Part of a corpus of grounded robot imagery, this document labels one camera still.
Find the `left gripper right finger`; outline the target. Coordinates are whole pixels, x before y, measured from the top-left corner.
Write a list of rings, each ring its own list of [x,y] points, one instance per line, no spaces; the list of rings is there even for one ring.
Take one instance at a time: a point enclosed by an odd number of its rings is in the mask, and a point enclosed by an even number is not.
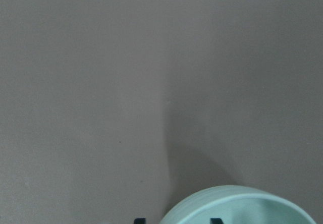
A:
[[[224,224],[221,218],[211,218],[210,224]]]

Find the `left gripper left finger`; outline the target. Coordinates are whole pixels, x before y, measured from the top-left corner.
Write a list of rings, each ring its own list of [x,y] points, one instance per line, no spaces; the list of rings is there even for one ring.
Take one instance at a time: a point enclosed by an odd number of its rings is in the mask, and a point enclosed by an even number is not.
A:
[[[146,224],[146,218],[136,218],[134,224]]]

